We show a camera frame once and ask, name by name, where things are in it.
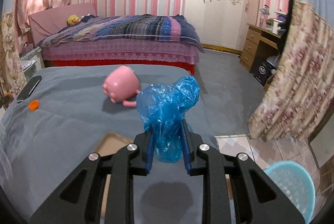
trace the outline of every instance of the pink bed skirt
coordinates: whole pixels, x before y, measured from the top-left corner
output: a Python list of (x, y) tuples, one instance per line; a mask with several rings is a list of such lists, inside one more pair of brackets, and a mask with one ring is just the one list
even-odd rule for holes
[(145, 60), (198, 63), (198, 48), (190, 43), (136, 39), (69, 42), (57, 47), (42, 48), (44, 60)]

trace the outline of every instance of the pink headboard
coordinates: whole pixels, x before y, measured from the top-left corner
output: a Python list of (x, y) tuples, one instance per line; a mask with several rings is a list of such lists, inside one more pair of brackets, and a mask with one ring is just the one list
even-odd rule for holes
[(34, 45), (42, 39), (57, 33), (67, 26), (67, 19), (71, 15), (79, 17), (92, 14), (96, 16), (96, 10), (92, 3), (78, 3), (65, 5), (58, 8), (50, 8), (28, 16)]

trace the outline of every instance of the pink cup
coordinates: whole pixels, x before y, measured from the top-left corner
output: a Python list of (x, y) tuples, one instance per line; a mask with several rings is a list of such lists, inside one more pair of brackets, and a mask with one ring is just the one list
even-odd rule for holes
[(140, 91), (140, 82), (134, 71), (128, 66), (120, 66), (106, 78), (103, 92), (113, 103), (121, 102), (126, 107), (136, 107), (136, 101), (127, 101)]

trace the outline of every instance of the gray carpet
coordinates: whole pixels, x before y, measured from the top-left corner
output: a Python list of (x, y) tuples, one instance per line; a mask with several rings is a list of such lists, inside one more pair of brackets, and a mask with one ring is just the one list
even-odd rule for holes
[(237, 55), (206, 49), (199, 56), (195, 78), (214, 134), (248, 133), (246, 123), (262, 101), (263, 86)]

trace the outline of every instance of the floral fabric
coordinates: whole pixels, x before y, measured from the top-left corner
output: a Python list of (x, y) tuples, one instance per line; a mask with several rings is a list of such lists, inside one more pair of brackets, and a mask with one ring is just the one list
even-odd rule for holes
[(20, 65), (13, 32), (13, 13), (2, 16), (0, 29), (0, 95), (16, 97), (27, 84)]
[(248, 122), (250, 135), (267, 140), (290, 133), (308, 137), (334, 97), (334, 33), (312, 4), (294, 1), (277, 73)]

